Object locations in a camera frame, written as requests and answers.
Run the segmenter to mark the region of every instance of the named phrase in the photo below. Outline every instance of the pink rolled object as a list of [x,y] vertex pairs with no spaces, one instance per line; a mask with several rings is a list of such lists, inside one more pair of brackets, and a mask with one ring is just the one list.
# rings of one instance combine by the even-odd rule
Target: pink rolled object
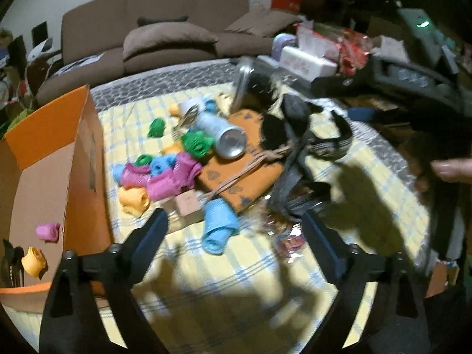
[[60,223],[58,222],[40,224],[36,228],[36,237],[46,242],[57,242],[59,240],[59,228]]
[[166,169],[158,176],[151,177],[146,190],[152,202],[180,194],[180,185],[176,182],[172,169]]
[[150,180],[149,165],[136,166],[127,162],[121,175],[121,186],[125,189],[145,188]]
[[180,188],[186,186],[193,189],[195,187],[195,177],[200,174],[201,169],[201,164],[187,152],[177,154],[174,176]]

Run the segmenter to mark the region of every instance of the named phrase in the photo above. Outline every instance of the light blue rolled object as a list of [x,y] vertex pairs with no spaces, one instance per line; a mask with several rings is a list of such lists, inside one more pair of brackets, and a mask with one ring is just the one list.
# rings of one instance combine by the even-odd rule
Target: light blue rolled object
[[112,175],[115,182],[121,186],[121,176],[123,174],[124,164],[116,164],[113,167]]
[[205,112],[216,114],[218,112],[218,106],[214,99],[205,99]]
[[176,164],[177,154],[166,154],[153,158],[149,167],[151,176],[158,176],[163,173],[164,170],[172,168]]
[[204,212],[203,248],[209,254],[223,254],[228,238],[239,233],[237,215],[222,198],[209,201],[204,206]]

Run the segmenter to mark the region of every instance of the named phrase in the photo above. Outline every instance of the green rolled object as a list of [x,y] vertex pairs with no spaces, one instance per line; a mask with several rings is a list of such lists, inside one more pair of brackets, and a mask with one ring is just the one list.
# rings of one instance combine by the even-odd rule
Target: green rolled object
[[164,135],[165,128],[165,121],[162,118],[158,117],[149,125],[148,137],[161,138]]
[[141,156],[136,159],[135,165],[136,166],[145,166],[149,165],[150,162],[153,160],[154,156],[151,156],[150,154],[141,154]]
[[185,151],[195,158],[205,157],[215,142],[212,137],[207,137],[201,130],[187,132],[180,139]]

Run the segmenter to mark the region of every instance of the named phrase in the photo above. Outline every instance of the silver can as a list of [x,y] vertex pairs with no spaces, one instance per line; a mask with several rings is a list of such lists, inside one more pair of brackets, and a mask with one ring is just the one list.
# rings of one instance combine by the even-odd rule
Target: silver can
[[216,153],[223,158],[238,158],[246,149],[247,136],[244,129],[214,114],[199,113],[192,128],[213,137]]

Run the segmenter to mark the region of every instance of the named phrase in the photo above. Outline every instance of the wooden cube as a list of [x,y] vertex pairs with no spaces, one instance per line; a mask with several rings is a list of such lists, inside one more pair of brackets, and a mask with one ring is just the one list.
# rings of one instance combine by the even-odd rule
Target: wooden cube
[[200,206],[195,190],[188,190],[175,198],[180,216],[187,225],[203,221],[204,212]]

